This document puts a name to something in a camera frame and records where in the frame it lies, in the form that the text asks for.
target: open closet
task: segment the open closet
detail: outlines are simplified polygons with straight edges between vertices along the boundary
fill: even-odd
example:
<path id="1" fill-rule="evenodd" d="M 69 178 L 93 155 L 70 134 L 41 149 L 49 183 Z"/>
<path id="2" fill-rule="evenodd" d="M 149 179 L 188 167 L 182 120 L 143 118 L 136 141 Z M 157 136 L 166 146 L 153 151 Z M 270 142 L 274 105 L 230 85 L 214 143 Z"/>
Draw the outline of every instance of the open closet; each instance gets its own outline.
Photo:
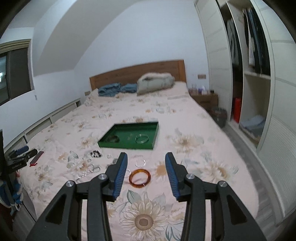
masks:
<path id="1" fill-rule="evenodd" d="M 296 209 L 296 44 L 263 0 L 197 0 L 195 6 L 211 87 L 266 176 L 279 225 Z M 217 61 L 213 53 L 223 57 Z"/>

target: red object in closet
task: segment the red object in closet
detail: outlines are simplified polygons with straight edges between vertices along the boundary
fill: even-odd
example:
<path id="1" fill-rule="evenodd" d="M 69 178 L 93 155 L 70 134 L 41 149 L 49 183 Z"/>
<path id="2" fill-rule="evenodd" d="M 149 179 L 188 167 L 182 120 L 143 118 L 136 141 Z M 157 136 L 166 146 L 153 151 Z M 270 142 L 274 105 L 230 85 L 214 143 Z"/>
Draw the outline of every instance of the red object in closet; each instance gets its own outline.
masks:
<path id="1" fill-rule="evenodd" d="M 242 98 L 235 98 L 234 99 L 233 119 L 237 123 L 239 123 L 241 109 L 242 109 Z"/>

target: wall outlet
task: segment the wall outlet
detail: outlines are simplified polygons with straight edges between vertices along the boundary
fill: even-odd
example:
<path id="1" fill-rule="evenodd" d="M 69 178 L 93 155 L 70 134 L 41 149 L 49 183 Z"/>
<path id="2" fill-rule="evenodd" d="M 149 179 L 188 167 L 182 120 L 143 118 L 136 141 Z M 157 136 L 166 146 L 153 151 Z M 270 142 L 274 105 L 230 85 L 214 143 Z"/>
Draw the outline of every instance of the wall outlet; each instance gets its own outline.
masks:
<path id="1" fill-rule="evenodd" d="M 206 74 L 198 74 L 197 75 L 197 78 L 198 79 L 206 79 L 207 78 L 207 75 Z"/>

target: wardrobe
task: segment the wardrobe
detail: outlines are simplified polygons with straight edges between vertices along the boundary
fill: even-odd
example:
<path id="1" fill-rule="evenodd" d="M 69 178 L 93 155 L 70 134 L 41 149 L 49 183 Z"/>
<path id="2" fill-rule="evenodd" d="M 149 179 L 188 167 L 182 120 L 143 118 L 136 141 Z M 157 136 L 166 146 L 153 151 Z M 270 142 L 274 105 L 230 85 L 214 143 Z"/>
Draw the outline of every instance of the wardrobe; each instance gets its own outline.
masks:
<path id="1" fill-rule="evenodd" d="M 229 126 L 268 177 L 276 224 L 280 224 L 296 208 L 296 44 L 262 0 L 197 0 L 195 7 L 206 43 L 211 88 L 219 96 L 219 106 L 227 110 Z M 250 65 L 244 9 L 252 9 L 262 28 L 264 43 L 258 46 L 265 45 L 266 67 L 261 71 Z M 239 72 L 231 58 L 227 23 L 232 24 L 237 40 Z M 232 119 L 237 95 L 242 98 L 238 123 Z M 261 135 L 254 137 L 241 126 L 258 115 L 265 124 Z"/>

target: green box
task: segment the green box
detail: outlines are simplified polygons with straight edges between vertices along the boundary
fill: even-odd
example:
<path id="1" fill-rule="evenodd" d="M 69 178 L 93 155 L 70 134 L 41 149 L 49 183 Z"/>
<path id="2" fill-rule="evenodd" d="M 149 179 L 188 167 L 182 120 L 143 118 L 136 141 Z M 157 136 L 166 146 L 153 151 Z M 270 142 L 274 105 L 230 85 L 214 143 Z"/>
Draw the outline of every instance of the green box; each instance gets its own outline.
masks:
<path id="1" fill-rule="evenodd" d="M 99 147 L 122 148 L 122 149 L 153 149 L 157 137 L 158 121 L 142 123 L 114 124 L 110 130 L 98 141 Z M 140 134 L 146 134 L 149 140 L 145 143 L 136 143 L 135 138 Z M 110 136 L 118 136 L 119 142 L 108 142 Z M 139 137 L 137 140 L 145 140 L 146 137 Z"/>

